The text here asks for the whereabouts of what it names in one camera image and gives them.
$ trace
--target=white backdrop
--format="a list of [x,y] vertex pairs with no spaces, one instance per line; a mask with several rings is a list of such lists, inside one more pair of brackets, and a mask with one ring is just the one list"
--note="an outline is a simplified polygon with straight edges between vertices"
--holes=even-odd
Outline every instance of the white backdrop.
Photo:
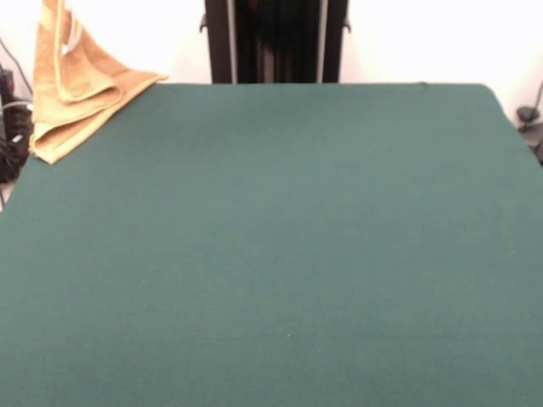
[[[198,30],[204,0],[73,3],[96,40],[122,62],[165,72],[170,81],[210,83],[206,31]],[[0,36],[29,79],[39,7],[39,0],[17,0],[0,14]],[[350,0],[350,20],[342,82],[484,83],[514,120],[543,80],[541,0]]]

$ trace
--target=dark equipment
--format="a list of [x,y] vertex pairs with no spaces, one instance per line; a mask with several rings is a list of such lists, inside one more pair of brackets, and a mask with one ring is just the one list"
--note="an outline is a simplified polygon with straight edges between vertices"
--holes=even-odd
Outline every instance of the dark equipment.
[[205,7],[213,83],[339,81],[348,0],[206,0]]
[[540,89],[537,92],[537,98],[533,107],[522,106],[517,110],[517,117],[523,123],[518,129],[528,147],[534,152],[537,159],[543,164],[543,123],[535,123],[541,113],[537,109],[543,95],[543,81],[540,84]]
[[28,158],[31,111],[14,96],[13,72],[0,65],[0,183],[15,180]]

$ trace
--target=felt surface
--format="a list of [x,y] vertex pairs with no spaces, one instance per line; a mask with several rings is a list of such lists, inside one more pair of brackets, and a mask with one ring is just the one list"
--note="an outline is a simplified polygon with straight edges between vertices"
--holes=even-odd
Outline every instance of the felt surface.
[[541,407],[541,176],[482,86],[154,86],[0,215],[0,405]]

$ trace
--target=metal bracket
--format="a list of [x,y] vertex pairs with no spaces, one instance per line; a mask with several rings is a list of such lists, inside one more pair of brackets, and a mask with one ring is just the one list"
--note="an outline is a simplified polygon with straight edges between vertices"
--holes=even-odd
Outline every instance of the metal bracket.
[[207,28],[207,16],[204,14],[202,16],[202,20],[200,21],[200,32],[204,30],[204,28]]
[[345,20],[343,22],[343,27],[346,28],[347,31],[349,31],[349,34],[352,32],[349,17],[345,17]]

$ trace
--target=folded towel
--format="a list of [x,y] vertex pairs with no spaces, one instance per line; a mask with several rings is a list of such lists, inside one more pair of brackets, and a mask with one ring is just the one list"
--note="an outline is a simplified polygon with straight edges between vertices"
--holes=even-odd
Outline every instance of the folded towel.
[[31,152],[54,164],[139,93],[166,78],[125,67],[92,39],[64,0],[42,0]]

